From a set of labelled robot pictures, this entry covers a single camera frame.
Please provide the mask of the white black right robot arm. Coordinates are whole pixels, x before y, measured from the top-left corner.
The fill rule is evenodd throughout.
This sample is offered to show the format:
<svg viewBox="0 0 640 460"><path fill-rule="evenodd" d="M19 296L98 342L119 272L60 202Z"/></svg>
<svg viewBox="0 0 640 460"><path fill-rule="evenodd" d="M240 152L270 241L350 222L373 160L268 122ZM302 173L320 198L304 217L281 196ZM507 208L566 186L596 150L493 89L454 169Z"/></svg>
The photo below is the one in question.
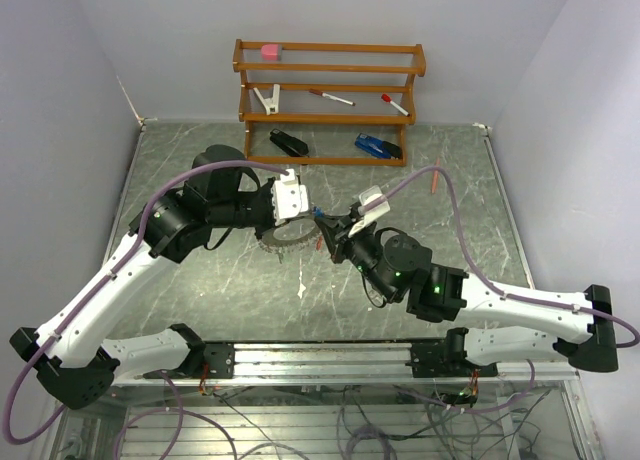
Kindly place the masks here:
<svg viewBox="0 0 640 460"><path fill-rule="evenodd" d="M331 260L356 268L374 306L405 303L419 320L455 323L440 353L452 375L520 360L564 359L593 373L619 368L607 317L610 292L603 286L557 293L493 283L434 263L431 249L399 229L357 230L349 217L318 216L315 223Z"/></svg>

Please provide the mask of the large keyring with small rings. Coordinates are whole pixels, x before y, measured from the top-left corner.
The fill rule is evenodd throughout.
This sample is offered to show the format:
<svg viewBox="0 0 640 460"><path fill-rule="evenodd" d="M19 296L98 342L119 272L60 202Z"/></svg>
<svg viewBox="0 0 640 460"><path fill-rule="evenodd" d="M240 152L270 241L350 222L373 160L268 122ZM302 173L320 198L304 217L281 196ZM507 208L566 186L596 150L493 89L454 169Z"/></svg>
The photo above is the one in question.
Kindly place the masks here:
<svg viewBox="0 0 640 460"><path fill-rule="evenodd" d="M266 231L259 240L263 250L269 253L302 248L314 241L320 230L312 216L287 220L285 223Z"/></svg>

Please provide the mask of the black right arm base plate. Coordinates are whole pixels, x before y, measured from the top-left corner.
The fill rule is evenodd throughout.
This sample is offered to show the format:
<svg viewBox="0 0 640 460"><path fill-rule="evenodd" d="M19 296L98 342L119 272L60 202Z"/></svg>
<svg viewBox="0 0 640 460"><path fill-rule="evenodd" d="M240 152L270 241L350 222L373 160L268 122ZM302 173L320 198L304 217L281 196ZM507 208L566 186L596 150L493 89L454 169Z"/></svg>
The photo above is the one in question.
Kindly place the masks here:
<svg viewBox="0 0 640 460"><path fill-rule="evenodd" d="M466 360L450 360L445 358L446 347L441 340L426 340L412 343L409 348L409 360L412 377L417 379L438 379L454 377L470 377L474 372L483 377L496 377L498 368L474 366Z"/></svg>

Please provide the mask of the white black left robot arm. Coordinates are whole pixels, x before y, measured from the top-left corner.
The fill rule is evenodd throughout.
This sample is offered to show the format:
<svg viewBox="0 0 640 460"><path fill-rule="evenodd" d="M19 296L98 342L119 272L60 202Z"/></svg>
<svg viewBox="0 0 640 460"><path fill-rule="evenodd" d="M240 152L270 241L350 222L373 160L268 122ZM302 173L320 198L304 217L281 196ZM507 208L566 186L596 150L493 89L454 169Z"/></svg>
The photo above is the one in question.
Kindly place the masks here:
<svg viewBox="0 0 640 460"><path fill-rule="evenodd" d="M277 168L261 182L264 167L227 145L208 147L151 196L110 259L56 316L12 335L49 395L79 410L117 380L163 372L189 378L210 366L206 342L184 323L135 338L109 334L145 288L193 251L212 250L213 230L252 228L263 238L309 213L309 192L295 171Z"/></svg>

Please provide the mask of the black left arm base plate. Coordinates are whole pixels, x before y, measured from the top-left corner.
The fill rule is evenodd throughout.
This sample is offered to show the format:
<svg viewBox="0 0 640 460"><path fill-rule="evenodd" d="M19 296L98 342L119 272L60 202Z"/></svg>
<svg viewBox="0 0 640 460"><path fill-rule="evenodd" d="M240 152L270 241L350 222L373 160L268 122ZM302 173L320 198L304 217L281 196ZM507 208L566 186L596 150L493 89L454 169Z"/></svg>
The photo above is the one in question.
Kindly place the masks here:
<svg viewBox="0 0 640 460"><path fill-rule="evenodd" d="M169 370L172 379L231 379L234 375L235 348L231 343L205 342L190 346L181 364Z"/></svg>

